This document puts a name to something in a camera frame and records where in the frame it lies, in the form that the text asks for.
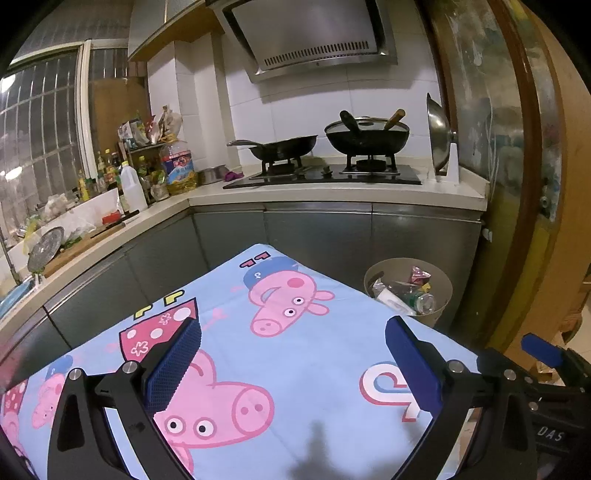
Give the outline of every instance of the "cooking oil bottle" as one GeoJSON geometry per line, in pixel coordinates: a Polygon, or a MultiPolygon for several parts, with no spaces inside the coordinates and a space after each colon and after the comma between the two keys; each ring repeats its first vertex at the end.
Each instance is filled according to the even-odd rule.
{"type": "Polygon", "coordinates": [[[160,161],[166,172],[169,194],[178,195],[197,188],[197,174],[187,142],[175,140],[167,143],[160,149],[160,161]]]}

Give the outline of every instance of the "pink letter print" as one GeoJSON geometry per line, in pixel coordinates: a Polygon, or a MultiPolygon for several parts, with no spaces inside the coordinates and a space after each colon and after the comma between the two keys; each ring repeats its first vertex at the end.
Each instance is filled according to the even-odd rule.
{"type": "Polygon", "coordinates": [[[369,367],[361,375],[359,389],[365,400],[374,405],[406,405],[407,409],[402,415],[402,421],[417,421],[420,408],[396,365],[383,363],[369,367]],[[394,381],[393,390],[387,391],[378,386],[377,379],[381,375],[390,377],[394,381]]]}

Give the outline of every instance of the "tiled floor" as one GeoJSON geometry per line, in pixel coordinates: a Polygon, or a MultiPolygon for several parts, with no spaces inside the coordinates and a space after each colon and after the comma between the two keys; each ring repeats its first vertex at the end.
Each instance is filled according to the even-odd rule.
{"type": "Polygon", "coordinates": [[[574,338],[566,344],[567,347],[572,348],[575,352],[585,358],[587,362],[591,363],[591,310],[589,303],[583,309],[583,323],[581,328],[574,336],[574,338]]]}

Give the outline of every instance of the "plastic bottle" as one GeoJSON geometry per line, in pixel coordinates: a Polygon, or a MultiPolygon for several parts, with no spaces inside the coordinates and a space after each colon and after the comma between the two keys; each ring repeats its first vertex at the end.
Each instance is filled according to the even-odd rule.
{"type": "Polygon", "coordinates": [[[134,212],[139,210],[140,212],[143,212],[148,208],[148,203],[144,197],[144,189],[139,182],[138,174],[133,167],[129,166],[129,162],[127,161],[123,162],[122,167],[120,175],[121,186],[127,204],[129,205],[129,211],[134,212]]]}
{"type": "Polygon", "coordinates": [[[160,162],[166,173],[166,188],[171,195],[197,188],[197,174],[187,142],[176,140],[165,144],[160,149],[160,162]]]}

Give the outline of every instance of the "blue gripper pad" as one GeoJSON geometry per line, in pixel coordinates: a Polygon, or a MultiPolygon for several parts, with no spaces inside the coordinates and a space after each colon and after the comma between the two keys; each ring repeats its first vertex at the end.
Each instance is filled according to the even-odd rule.
{"type": "Polygon", "coordinates": [[[183,323],[186,325],[182,325],[170,339],[168,351],[145,382],[144,408],[150,416],[168,407],[201,346],[199,321],[186,319],[183,323]]]}
{"type": "Polygon", "coordinates": [[[533,333],[523,336],[521,349],[550,368],[558,368],[562,365],[563,350],[546,342],[546,340],[542,340],[533,333]]]}
{"type": "Polygon", "coordinates": [[[396,360],[418,406],[421,410],[430,412],[433,417],[437,416],[443,408],[441,383],[417,348],[419,340],[399,316],[388,320],[385,334],[386,346],[396,360]]]}

